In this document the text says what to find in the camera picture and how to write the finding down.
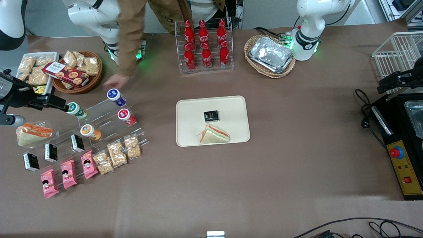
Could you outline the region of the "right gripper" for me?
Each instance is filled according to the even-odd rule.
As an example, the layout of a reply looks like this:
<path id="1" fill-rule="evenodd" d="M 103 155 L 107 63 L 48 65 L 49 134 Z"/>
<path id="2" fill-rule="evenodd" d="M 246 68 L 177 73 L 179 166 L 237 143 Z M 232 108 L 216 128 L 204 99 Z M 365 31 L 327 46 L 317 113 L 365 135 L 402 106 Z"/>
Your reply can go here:
<path id="1" fill-rule="evenodd" d="M 49 95 L 48 105 L 45 96 L 35 93 L 30 84 L 10 75 L 10 71 L 1 71 L 1 114 L 6 114 L 9 107 L 31 107 L 36 110 L 54 108 L 66 111 L 66 100 Z"/>

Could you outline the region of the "person's bare hand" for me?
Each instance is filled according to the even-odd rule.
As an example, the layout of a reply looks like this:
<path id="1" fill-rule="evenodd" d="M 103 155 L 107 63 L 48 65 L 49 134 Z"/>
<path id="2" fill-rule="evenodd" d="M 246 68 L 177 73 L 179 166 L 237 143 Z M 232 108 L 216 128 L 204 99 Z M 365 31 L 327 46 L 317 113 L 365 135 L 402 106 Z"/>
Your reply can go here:
<path id="1" fill-rule="evenodd" d="M 103 84 L 102 86 L 105 89 L 111 89 L 111 88 L 115 88 L 115 89 L 121 89 L 122 87 L 124 87 L 127 82 L 129 81 L 130 77 L 124 74 L 114 74 L 112 76 L 110 76 Z"/>

